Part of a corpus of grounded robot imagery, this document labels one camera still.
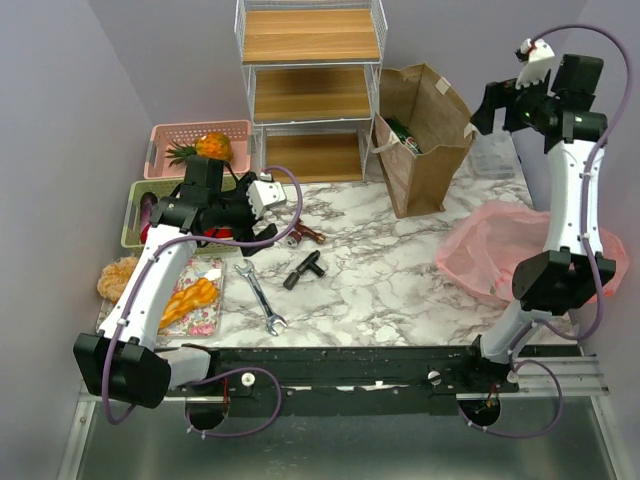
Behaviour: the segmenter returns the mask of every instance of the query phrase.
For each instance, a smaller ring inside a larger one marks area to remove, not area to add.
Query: pink plastic bag
[[[467,293],[491,304],[511,301],[516,266],[542,252],[549,212],[525,205],[491,201],[458,224],[436,253],[436,264]],[[604,256],[616,261],[616,274],[604,287],[610,297],[629,269],[629,257],[618,237],[600,230]],[[595,302],[595,296],[589,303]]]

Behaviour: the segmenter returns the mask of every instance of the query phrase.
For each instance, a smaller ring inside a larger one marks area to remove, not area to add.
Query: pink basket
[[[144,178],[184,177],[185,165],[170,167],[171,159],[167,158],[167,148],[171,142],[181,145],[193,144],[198,138],[209,132],[224,133],[231,140],[233,160],[231,168],[234,173],[243,174],[251,168],[251,151],[249,137],[251,123],[248,120],[230,122],[174,123],[156,125],[151,131],[151,140],[144,164]]]

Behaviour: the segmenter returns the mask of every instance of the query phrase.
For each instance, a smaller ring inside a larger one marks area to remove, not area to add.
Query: floral tray
[[[173,293],[184,290],[189,285],[195,283],[198,278],[208,275],[212,279],[213,284],[218,289],[218,298],[208,307],[198,308],[182,317],[177,322],[172,323],[167,328],[158,331],[158,337],[170,339],[172,337],[191,337],[202,338],[213,335],[220,325],[220,302],[222,298],[222,284],[224,279],[224,262],[212,255],[195,255],[193,256],[182,270],[178,277]],[[108,300],[102,302],[102,308],[98,315],[96,330],[100,328],[100,324],[107,318],[114,304]]]

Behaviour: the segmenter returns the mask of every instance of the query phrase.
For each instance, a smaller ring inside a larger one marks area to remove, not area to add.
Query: brown paper bag
[[[395,116],[421,155],[399,142],[384,118]],[[471,112],[444,77],[427,65],[383,69],[375,132],[382,172],[396,217],[443,211],[451,178],[475,139]]]

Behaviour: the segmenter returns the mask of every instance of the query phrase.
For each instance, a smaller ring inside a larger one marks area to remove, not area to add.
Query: pineapple
[[[183,164],[191,155],[215,158],[225,162],[230,162],[233,158],[231,140],[220,132],[209,132],[192,145],[179,145],[171,142],[171,146],[173,148],[167,149],[167,156],[172,159],[169,164],[171,167]]]

